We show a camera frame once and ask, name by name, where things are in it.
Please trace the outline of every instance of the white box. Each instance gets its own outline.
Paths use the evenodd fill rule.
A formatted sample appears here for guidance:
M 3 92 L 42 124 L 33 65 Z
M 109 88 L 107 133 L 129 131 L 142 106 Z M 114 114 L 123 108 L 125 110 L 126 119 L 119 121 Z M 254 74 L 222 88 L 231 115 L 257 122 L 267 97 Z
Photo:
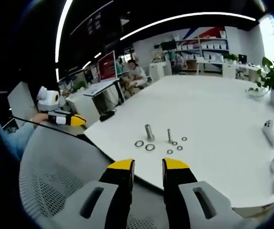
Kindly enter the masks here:
M 216 60 L 216 55 L 210 55 L 211 56 L 211 61 L 215 61 Z
M 194 60 L 194 54 L 188 54 L 189 60 Z
M 204 60 L 204 58 L 201 57 L 201 56 L 195 56 L 195 58 L 196 58 L 197 61 L 203 61 Z
M 210 59 L 210 55 L 209 54 L 204 54 L 203 56 L 204 56 L 205 60 L 209 60 Z
M 219 44 L 214 44 L 214 48 L 215 48 L 215 49 L 220 49 L 221 47 L 220 47 Z
M 175 41 L 179 41 L 180 40 L 179 34 L 175 33 L 173 36 L 174 36 L 174 40 Z
M 226 39 L 226 31 L 220 31 L 221 38 Z

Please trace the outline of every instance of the office desk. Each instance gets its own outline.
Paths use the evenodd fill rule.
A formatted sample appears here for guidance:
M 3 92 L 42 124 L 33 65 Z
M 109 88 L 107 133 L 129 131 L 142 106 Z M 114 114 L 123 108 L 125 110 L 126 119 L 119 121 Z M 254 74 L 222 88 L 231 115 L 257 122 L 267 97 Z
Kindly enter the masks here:
M 124 96 L 119 87 L 119 79 L 93 84 L 86 90 L 76 92 L 66 98 L 70 107 L 86 119 L 87 128 L 100 118 L 93 98 L 102 93 L 104 93 L 108 110 L 124 102 Z
M 269 171 L 274 149 L 261 130 L 267 120 L 274 121 L 274 109 L 266 97 L 248 98 L 245 89 L 251 86 L 255 84 L 219 77 L 166 76 L 84 133 L 113 160 L 134 158 L 135 175 L 161 189 L 162 158 L 179 159 L 199 181 L 228 197 L 236 211 L 250 216 L 274 203 Z M 146 124 L 155 135 L 151 152 L 134 145 L 137 140 L 147 144 Z M 168 144 L 168 128 L 182 151 Z M 173 154 L 166 154 L 168 149 Z
M 233 63 L 224 63 L 224 62 L 210 61 L 210 60 L 196 60 L 196 63 L 197 63 L 197 71 L 196 71 L 197 75 L 199 74 L 199 64 L 201 63 L 220 64 L 223 66 L 223 77 L 225 78 L 235 79 L 235 70 L 238 68 L 245 68 L 245 69 L 251 70 L 249 80 L 252 82 L 255 82 L 258 78 L 256 71 L 261 69 L 260 67 L 249 66 L 248 64 L 238 64 L 238 63 L 233 64 Z

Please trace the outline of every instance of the wall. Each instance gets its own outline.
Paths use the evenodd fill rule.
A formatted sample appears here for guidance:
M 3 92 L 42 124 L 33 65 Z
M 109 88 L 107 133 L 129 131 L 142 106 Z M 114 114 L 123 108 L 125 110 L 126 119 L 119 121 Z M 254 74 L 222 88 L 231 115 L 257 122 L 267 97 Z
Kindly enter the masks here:
M 180 39 L 183 40 L 194 38 L 200 34 L 214 34 L 216 33 L 216 31 L 214 31 L 215 28 L 202 27 L 197 29 L 172 31 L 138 41 L 133 44 L 136 56 L 139 59 L 138 64 L 140 66 L 148 66 L 152 60 L 151 52 L 154 50 L 154 45 L 160 44 L 161 42 L 170 41 L 173 39 L 174 34 L 178 34 Z M 245 54 L 247 55 L 248 62 L 254 64 L 260 64 L 262 62 L 262 58 L 264 56 L 264 47 L 259 26 L 256 26 L 251 31 L 243 31 L 229 26 L 225 26 L 224 29 L 227 34 L 228 48 L 230 53 Z
M 248 62 L 255 65 L 262 64 L 262 58 L 265 56 L 263 38 L 260 27 L 257 25 L 248 32 L 249 46 L 248 46 Z
M 241 54 L 242 48 L 240 43 L 240 30 L 235 27 L 225 26 L 229 52 L 234 54 Z

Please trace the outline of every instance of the monitor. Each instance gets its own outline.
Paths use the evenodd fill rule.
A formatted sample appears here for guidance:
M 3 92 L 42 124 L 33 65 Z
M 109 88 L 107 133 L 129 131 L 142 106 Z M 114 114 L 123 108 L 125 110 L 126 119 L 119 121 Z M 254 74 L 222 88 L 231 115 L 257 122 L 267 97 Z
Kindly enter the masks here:
M 162 48 L 163 51 L 176 49 L 177 48 L 176 41 L 172 40 L 170 42 L 162 42 L 161 43 L 161 48 Z
M 238 61 L 242 62 L 242 63 L 247 63 L 247 56 L 242 55 L 242 54 L 238 54 Z
M 98 61 L 99 79 L 100 81 L 107 81 L 117 78 L 116 60 L 114 51 L 105 55 Z

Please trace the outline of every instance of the metal washer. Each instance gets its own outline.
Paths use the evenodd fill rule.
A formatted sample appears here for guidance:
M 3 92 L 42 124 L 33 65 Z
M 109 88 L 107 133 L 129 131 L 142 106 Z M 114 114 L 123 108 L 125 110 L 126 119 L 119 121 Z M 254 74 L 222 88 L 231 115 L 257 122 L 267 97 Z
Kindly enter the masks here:
M 143 145 L 144 145 L 144 141 L 142 141 L 142 140 L 136 141 L 136 143 L 135 143 L 135 146 L 138 147 L 138 148 L 140 148 Z
M 153 151 L 155 149 L 155 145 L 153 145 L 153 144 L 147 144 L 146 147 L 145 147 L 145 149 L 147 151 Z

